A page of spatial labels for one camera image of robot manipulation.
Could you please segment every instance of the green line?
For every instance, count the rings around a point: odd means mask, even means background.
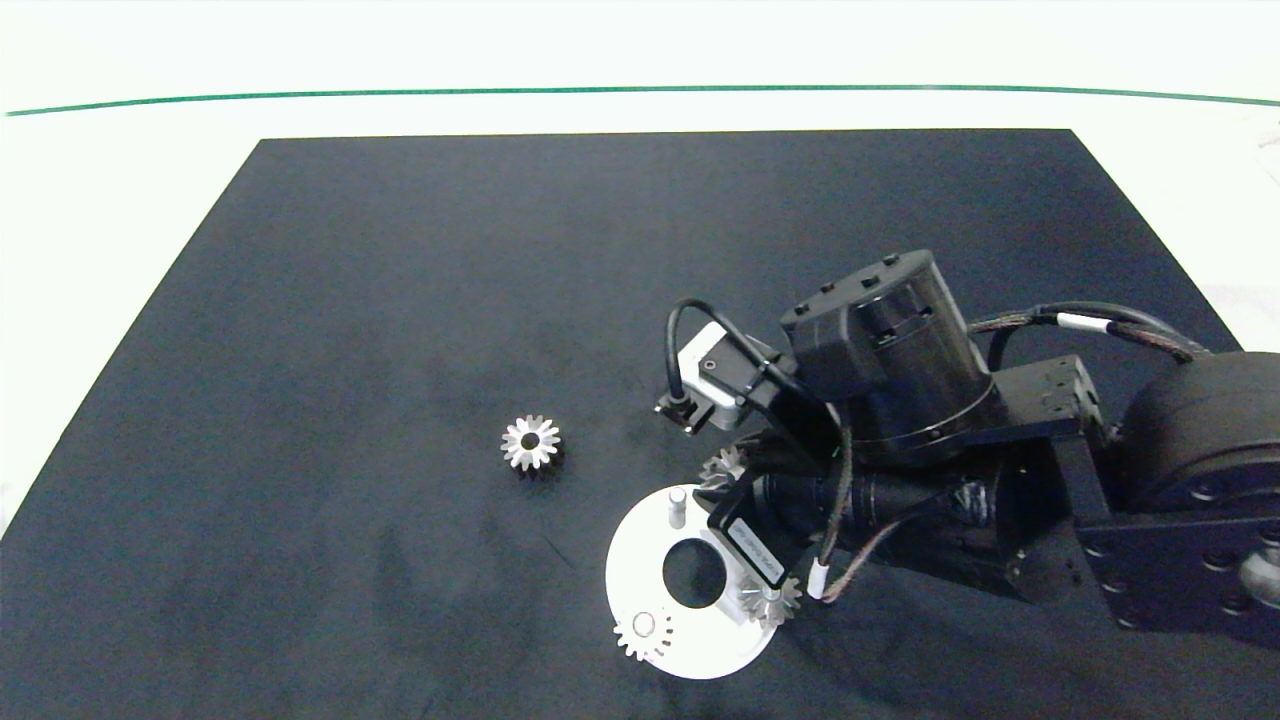
[[[177,95],[173,97],[143,97],[140,100],[111,100],[83,105],[58,105],[9,110],[6,117],[44,115],[100,110],[102,108],[128,108],[131,105],[166,105],[172,102],[210,102],[214,100],[268,100],[280,97],[375,97],[388,95],[591,95],[616,92],[804,92],[804,91],[901,91],[941,90],[959,92],[1055,92],[1064,95],[1111,95],[1119,97],[1152,97],[1157,100],[1190,100],[1194,102],[1230,102],[1235,105],[1263,105],[1280,108],[1280,100],[1261,97],[1230,97],[1226,95],[1193,95],[1188,92],[1152,92],[1146,90],[1108,90],[1100,87],[1042,87],[1033,85],[631,85],[585,87],[440,87],[419,90],[300,90],[288,92],[229,92],[225,95]]]

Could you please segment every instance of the bolt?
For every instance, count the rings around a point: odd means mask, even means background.
[[[685,527],[686,498],[687,495],[685,493],[685,488],[671,488],[671,491],[667,492],[667,500],[669,502],[667,506],[667,523],[677,530]]]

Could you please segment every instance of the white disk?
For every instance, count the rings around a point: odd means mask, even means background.
[[[694,500],[695,484],[662,488],[627,512],[613,533],[604,568],[609,610],[620,646],[637,660],[680,678],[707,680],[745,667],[769,644],[774,628],[744,612],[735,588],[751,570],[709,529],[708,514]],[[672,491],[684,491],[684,524],[671,511]],[[724,561],[724,589],[707,607],[681,605],[662,579],[663,561],[676,543],[698,538]]]

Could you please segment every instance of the label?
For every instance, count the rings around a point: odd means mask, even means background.
[[[771,583],[777,583],[782,578],[783,568],[778,559],[764,547],[760,538],[751,532],[751,528],[741,518],[733,520],[728,527],[728,537],[737,543],[737,550],[755,565],[755,569]]]

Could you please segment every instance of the gear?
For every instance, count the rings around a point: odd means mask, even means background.
[[[618,647],[627,653],[627,657],[634,656],[636,660],[652,660],[654,656],[666,655],[675,633],[671,615],[660,607],[655,612],[641,610],[634,614],[630,621],[614,625],[613,632],[620,635]]]
[[[800,607],[800,580],[787,578],[781,589],[760,584],[755,578],[742,578],[737,597],[748,616],[764,628],[777,628],[795,615]]]
[[[698,477],[703,480],[701,489],[718,491],[727,489],[742,477],[746,468],[742,466],[742,454],[737,446],[722,447],[710,460],[703,462],[703,471]]]
[[[544,419],[541,415],[516,418],[513,424],[507,425],[502,439],[502,450],[506,451],[502,459],[525,473],[550,465],[552,456],[559,452],[556,447],[561,441],[559,428],[550,418]]]

